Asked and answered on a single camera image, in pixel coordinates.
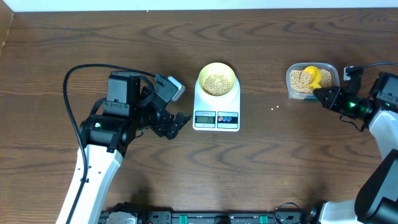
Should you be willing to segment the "yellow measuring scoop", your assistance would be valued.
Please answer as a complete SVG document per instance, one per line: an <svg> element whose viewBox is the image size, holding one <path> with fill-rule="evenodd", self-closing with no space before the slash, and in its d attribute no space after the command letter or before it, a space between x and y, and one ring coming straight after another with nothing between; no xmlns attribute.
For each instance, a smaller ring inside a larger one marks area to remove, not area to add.
<svg viewBox="0 0 398 224"><path fill-rule="evenodd" d="M300 82L302 85L308 88L321 88L320 80L322 79L322 73L320 69L315 66L308 66L306 67L301 75L300 75Z"/></svg>

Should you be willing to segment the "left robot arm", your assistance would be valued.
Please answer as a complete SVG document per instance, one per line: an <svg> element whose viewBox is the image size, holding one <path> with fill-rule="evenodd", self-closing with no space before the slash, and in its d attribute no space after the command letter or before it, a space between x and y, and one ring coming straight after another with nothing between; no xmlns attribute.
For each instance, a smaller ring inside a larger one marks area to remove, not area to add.
<svg viewBox="0 0 398 224"><path fill-rule="evenodd" d="M165 108L185 87L157 73L152 80L138 72L112 72L106 98L98 100L77 129L79 151L74 175L57 223L97 223L106 194L128 145L147 129L173 139L191 119Z"/></svg>

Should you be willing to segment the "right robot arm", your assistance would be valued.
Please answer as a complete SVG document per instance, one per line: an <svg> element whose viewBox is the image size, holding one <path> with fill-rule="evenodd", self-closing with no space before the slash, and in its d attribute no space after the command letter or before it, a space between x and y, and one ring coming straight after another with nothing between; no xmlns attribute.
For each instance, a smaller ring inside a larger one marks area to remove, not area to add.
<svg viewBox="0 0 398 224"><path fill-rule="evenodd" d="M358 78L340 86L319 88L315 97L341 117L363 121L375 138L382 162L361 187L355 199L322 202L313 208L309 223L397 224L397 76L381 72L366 98L358 97Z"/></svg>

